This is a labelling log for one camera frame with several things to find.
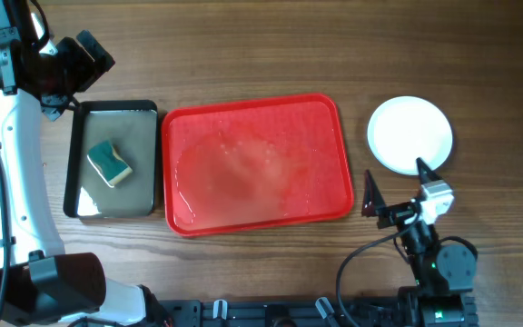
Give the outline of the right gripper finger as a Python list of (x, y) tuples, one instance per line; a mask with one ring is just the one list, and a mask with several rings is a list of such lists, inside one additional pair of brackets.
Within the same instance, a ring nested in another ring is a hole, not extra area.
[(421, 157), (416, 159), (416, 165), (420, 184), (432, 183), (441, 180), (441, 177), (435, 173)]
[(363, 216), (379, 216), (386, 208), (386, 204), (376, 185), (370, 170), (364, 172), (364, 195), (362, 200), (361, 214)]

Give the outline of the white plate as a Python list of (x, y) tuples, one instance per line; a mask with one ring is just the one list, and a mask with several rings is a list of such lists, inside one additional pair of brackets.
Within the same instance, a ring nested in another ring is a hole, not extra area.
[(398, 96), (382, 103), (367, 126), (368, 146), (392, 172), (416, 175), (416, 160), (431, 169), (449, 158), (454, 135), (447, 116), (433, 103), (416, 96)]

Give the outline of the green yellow sponge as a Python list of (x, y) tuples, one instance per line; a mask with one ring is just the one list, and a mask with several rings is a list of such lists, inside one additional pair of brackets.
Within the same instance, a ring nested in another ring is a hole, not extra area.
[(131, 166), (117, 153), (113, 144), (108, 140), (94, 145), (87, 152), (87, 159), (111, 188), (133, 172)]

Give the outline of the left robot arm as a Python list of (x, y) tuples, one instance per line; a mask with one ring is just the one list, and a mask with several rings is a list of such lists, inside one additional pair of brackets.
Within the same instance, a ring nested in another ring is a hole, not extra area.
[(165, 309), (144, 286), (108, 279), (92, 253), (68, 254), (49, 207), (40, 121), (84, 105), (114, 63), (87, 31), (53, 44), (36, 1), (0, 1), (0, 323), (160, 326)]

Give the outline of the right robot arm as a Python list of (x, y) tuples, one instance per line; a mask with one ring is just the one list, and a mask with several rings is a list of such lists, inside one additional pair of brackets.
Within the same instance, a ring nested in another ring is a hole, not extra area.
[(468, 294), (473, 290), (479, 252), (458, 236), (439, 237), (436, 222), (454, 202), (452, 188), (422, 159), (416, 160), (420, 188), (404, 203), (387, 205), (370, 171), (364, 173), (361, 214), (376, 217), (380, 229), (395, 228), (396, 248), (415, 284), (389, 300), (362, 304), (373, 326), (476, 326)]

